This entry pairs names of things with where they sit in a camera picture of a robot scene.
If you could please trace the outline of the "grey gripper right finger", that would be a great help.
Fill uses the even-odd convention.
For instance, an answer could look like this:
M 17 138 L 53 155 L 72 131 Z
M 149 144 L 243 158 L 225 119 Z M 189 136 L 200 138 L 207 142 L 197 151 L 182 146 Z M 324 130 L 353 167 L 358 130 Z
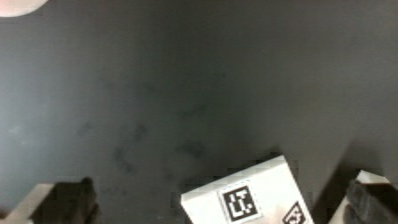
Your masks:
M 360 170 L 326 224 L 398 224 L 398 188 Z

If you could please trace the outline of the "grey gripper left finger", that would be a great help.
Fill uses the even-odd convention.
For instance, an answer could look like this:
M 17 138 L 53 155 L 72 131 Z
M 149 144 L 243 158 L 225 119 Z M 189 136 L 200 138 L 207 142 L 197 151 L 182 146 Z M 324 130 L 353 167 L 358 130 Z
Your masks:
M 93 181 L 37 184 L 0 224 L 101 224 Z

